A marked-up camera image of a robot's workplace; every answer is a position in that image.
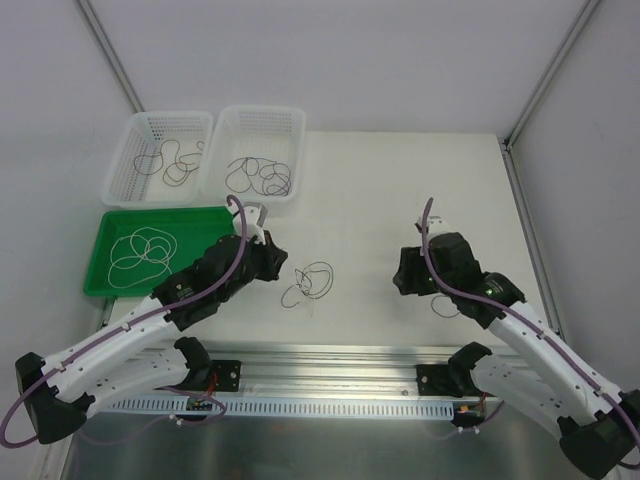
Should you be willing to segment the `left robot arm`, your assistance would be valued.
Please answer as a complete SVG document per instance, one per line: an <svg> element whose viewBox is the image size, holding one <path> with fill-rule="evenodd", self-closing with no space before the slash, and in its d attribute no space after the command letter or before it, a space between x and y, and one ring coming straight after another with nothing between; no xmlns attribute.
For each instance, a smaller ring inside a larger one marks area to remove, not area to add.
<svg viewBox="0 0 640 480"><path fill-rule="evenodd" d="M278 280L287 258L269 234L224 236L115 324L57 354L20 357L15 363L18 402L31 421L34 441L62 440L128 396L165 387L209 388L213 362L186 330L215 315L252 281Z"/></svg>

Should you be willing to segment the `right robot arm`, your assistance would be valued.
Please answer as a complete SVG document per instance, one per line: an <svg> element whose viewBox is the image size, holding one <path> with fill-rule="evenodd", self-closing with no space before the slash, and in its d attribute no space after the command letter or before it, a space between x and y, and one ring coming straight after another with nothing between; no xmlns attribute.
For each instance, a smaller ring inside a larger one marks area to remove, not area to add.
<svg viewBox="0 0 640 480"><path fill-rule="evenodd" d="M403 296L442 294L463 316L501 339L534 372L514 372L472 342L449 360L457 396L480 390L510 404L549 432L582 474L603 479L639 447L639 392L599 374L536 314L505 275L484 270L458 232L424 234L400 251L392 279Z"/></svg>

